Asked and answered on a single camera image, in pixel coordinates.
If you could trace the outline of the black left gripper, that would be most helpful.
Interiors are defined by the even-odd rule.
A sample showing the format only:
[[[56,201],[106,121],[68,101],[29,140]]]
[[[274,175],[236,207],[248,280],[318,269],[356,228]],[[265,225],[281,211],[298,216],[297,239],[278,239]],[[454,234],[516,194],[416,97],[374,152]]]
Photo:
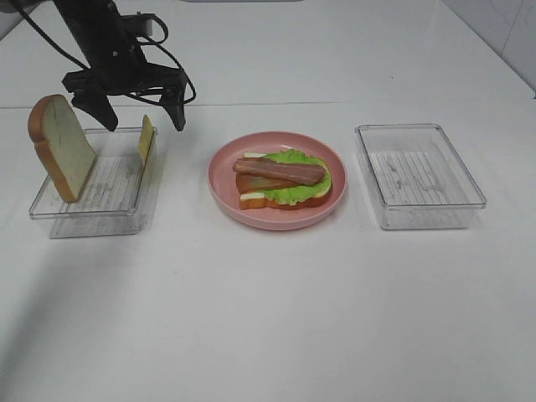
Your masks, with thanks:
[[[161,95],[158,104],[175,130],[183,130],[185,72],[180,66],[150,63],[142,51],[144,46],[161,45],[162,40],[128,33],[117,8],[62,8],[61,16],[89,63],[87,68],[69,72],[62,79],[67,91],[75,92],[74,107],[114,131],[118,118],[106,95]],[[166,39],[166,24],[157,15],[152,22],[160,25]]]

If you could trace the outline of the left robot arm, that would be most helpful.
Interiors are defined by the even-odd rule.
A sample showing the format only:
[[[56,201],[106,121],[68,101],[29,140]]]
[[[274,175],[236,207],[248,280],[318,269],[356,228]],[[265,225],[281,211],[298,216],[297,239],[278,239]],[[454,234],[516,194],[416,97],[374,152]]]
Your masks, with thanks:
[[[54,5],[86,58],[80,70],[62,80],[74,96],[74,107],[114,131],[118,119],[109,99],[123,95],[161,106],[177,131],[184,128],[184,107],[190,102],[185,94],[195,89],[192,81],[180,64],[150,63],[142,51],[145,46],[162,46],[150,37],[152,23],[168,32],[156,14],[122,15],[112,1],[57,1]]]

